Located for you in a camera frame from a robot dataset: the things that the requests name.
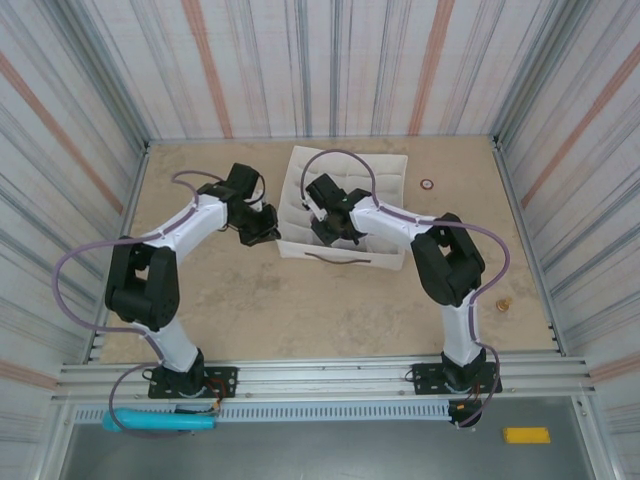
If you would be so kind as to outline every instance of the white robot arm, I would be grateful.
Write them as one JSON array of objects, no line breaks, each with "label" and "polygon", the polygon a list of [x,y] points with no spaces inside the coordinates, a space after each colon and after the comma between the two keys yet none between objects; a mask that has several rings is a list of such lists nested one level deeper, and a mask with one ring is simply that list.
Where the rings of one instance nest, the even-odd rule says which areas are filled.
[{"label": "white robot arm", "polygon": [[[380,201],[376,205],[369,192],[356,189],[347,194],[327,174],[311,182],[306,192],[306,206],[314,214],[311,228],[325,245],[338,238],[358,243],[370,234],[413,252],[425,292],[441,306],[447,387],[452,392],[468,391],[486,362],[486,352],[474,340],[469,324],[469,309],[476,308],[469,302],[480,287],[485,264],[466,230],[423,224],[460,219],[453,214],[439,219],[419,216]],[[448,253],[441,248],[448,248]],[[473,318],[477,332],[477,315]]]},{"label": "white robot arm", "polygon": [[198,190],[193,214],[187,217],[193,208],[187,205],[145,235],[161,234],[159,238],[113,250],[105,304],[154,341],[163,357],[158,367],[162,377],[182,396],[197,396],[205,388],[204,358],[176,317],[177,268],[206,237],[228,226],[238,231],[240,243],[247,246],[280,238],[275,208],[263,202],[264,192],[254,193],[259,178],[251,167],[234,164],[226,180]]}]

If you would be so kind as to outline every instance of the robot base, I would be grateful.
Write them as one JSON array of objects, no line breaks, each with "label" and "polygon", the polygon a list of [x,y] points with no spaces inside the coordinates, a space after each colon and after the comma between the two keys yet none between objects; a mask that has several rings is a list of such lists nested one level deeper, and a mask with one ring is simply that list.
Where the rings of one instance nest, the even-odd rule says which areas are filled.
[{"label": "robot base", "polygon": [[174,372],[163,366],[151,371],[149,398],[212,398],[236,396],[237,367],[205,367],[202,352],[188,372]]},{"label": "robot base", "polygon": [[[413,388],[416,395],[445,395],[451,393],[471,393],[476,385],[479,393],[489,393],[495,380],[496,364],[484,363],[468,385],[450,384],[442,363],[418,363],[411,366]],[[502,392],[502,382],[498,381],[496,393]]]}]

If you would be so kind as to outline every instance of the plywood floor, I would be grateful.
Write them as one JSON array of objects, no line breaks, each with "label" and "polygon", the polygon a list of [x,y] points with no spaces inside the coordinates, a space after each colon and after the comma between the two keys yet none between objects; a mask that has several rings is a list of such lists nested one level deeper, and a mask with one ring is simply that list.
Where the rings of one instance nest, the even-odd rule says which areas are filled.
[{"label": "plywood floor", "polygon": [[[340,147],[359,153],[409,156],[405,208],[419,214],[453,212],[501,235],[512,253],[507,276],[479,300],[480,332],[499,350],[554,348],[507,198],[485,137],[382,138],[268,143],[163,145],[152,150],[132,234],[164,223],[189,201],[169,183],[177,170],[226,176],[246,163],[266,180],[278,205],[291,149]],[[433,190],[420,180],[433,180]],[[196,185],[203,179],[191,179]],[[487,263],[484,279],[502,265],[491,240],[474,235]],[[180,269],[178,315],[208,360],[350,357],[438,353],[439,307],[420,286],[408,253],[400,272],[281,259],[275,243],[247,248],[232,231],[211,235]],[[495,302],[513,298],[507,313]],[[121,324],[117,317],[110,324]],[[148,361],[153,352],[135,335],[109,334],[103,363]]]}]

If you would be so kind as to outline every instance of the black clamp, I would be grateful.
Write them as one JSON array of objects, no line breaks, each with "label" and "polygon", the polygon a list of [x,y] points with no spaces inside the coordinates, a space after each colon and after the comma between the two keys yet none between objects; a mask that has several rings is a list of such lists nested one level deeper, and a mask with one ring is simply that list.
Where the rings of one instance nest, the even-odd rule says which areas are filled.
[{"label": "black clamp", "polygon": [[206,183],[198,189],[198,194],[211,195],[227,204],[227,224],[238,231],[240,243],[249,247],[280,239],[274,206],[265,204],[258,212],[251,208],[252,203],[247,202],[259,178],[260,174],[253,168],[234,163],[226,180]]},{"label": "black clamp", "polygon": [[327,212],[324,220],[317,218],[311,220],[311,230],[320,241],[329,247],[342,238],[358,245],[359,239],[365,234],[355,229],[349,212],[353,210],[356,203],[371,194],[360,188],[347,194],[326,173],[311,182],[306,191],[318,208]]}]

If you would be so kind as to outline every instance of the white fabric basket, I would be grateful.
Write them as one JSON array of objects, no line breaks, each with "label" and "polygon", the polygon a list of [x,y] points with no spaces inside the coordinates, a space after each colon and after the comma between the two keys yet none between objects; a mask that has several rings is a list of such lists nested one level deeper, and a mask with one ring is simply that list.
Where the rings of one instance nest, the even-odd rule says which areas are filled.
[{"label": "white fabric basket", "polygon": [[[319,152],[321,150],[315,148],[296,146],[291,153],[278,207],[278,229],[282,234],[282,239],[277,241],[280,256],[400,270],[404,249],[386,240],[367,235],[357,246],[338,240],[331,247],[325,247],[311,231],[312,214],[304,209],[300,199],[300,175],[309,159]],[[402,208],[407,156],[359,155],[376,175],[376,193],[380,200]],[[368,172],[348,155],[330,153],[320,157],[307,171],[305,185],[323,173],[328,173],[347,193],[355,188],[371,191]]]}]

